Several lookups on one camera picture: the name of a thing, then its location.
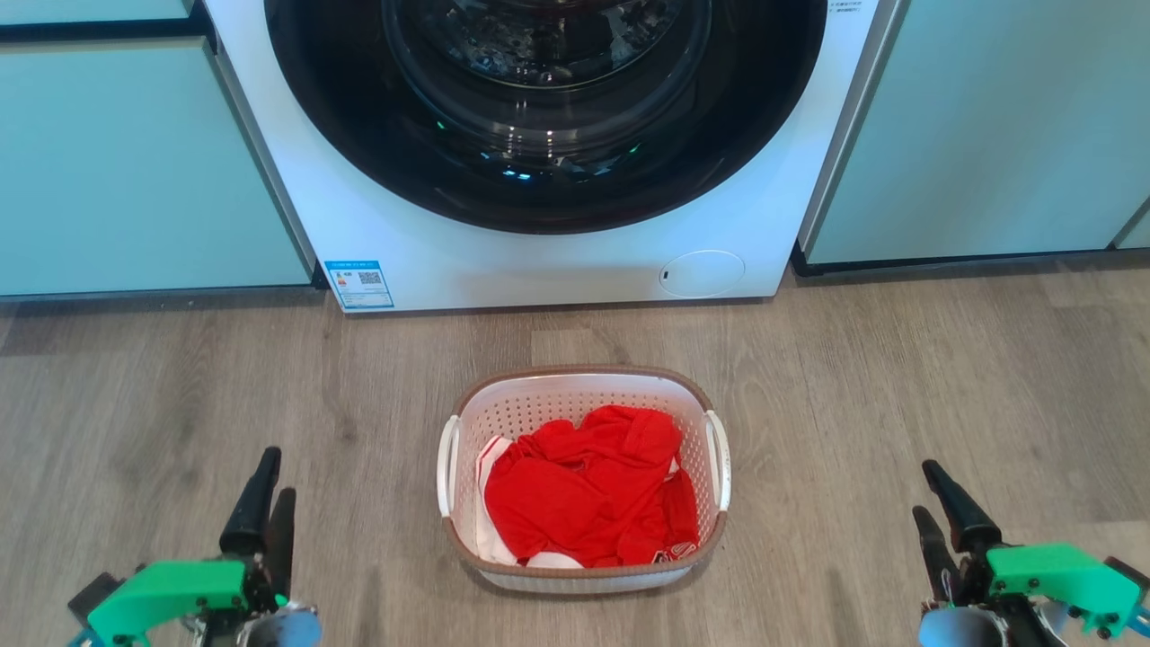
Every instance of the basket handle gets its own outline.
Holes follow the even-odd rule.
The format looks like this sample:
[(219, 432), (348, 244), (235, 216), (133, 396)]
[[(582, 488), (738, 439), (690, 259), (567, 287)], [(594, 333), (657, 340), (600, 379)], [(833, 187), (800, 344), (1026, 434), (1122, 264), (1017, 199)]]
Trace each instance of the basket handle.
[(439, 437), (439, 460), (436, 465), (435, 487), (439, 496), (439, 514), (451, 516), (455, 500), (455, 459), (459, 456), (459, 416), (452, 416)]
[[(711, 448), (712, 456), (711, 460), (719, 465), (721, 473), (711, 472), (714, 483), (712, 484), (713, 492), (715, 493), (715, 506), (719, 507), (720, 513), (726, 513), (727, 508), (730, 506), (730, 446), (727, 444), (727, 429), (723, 428), (722, 421), (714, 411), (707, 411), (707, 433), (711, 436)], [(718, 449), (719, 456), (714, 456), (714, 452)]]

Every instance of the floor plank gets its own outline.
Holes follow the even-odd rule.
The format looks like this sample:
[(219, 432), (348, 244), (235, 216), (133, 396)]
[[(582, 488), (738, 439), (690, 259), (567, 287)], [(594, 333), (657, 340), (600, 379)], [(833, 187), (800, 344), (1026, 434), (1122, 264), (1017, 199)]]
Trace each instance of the floor plank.
[[(1007, 538), (1150, 571), (1150, 270), (1120, 271), (378, 317), (0, 306), (0, 636), (66, 644), (64, 603), (98, 572), (210, 556), (273, 444), (324, 645), (912, 645), (927, 457)], [(457, 399), (565, 363), (678, 371), (724, 418), (730, 523), (683, 584), (505, 595), (453, 555), (434, 464)]]

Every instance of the washing machine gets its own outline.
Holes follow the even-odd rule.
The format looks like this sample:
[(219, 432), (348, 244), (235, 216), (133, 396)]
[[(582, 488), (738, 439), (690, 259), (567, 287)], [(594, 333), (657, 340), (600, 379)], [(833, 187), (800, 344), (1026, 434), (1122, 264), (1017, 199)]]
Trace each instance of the washing machine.
[(383, 311), (773, 294), (876, 2), (207, 5), (320, 270)]

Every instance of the washing machine drum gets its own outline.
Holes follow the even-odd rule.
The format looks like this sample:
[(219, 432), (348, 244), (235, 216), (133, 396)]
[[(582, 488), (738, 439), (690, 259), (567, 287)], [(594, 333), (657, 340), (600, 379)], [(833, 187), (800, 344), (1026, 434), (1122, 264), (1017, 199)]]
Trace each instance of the washing machine drum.
[(429, 210), (529, 233), (631, 224), (729, 177), (795, 108), (827, 16), (826, 0), (266, 5), (336, 149)]

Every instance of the green bracket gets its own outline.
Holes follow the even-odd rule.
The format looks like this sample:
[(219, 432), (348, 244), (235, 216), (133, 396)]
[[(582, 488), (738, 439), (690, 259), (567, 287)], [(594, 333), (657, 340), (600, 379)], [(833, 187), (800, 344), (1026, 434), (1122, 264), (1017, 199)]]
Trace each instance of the green bracket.
[(1045, 595), (1082, 610), (1082, 631), (1118, 637), (1143, 592), (1136, 583), (1070, 544), (992, 548), (990, 595)]
[(207, 609), (246, 610), (243, 562), (156, 562), (120, 586), (87, 616), (107, 645), (148, 645), (147, 631)]

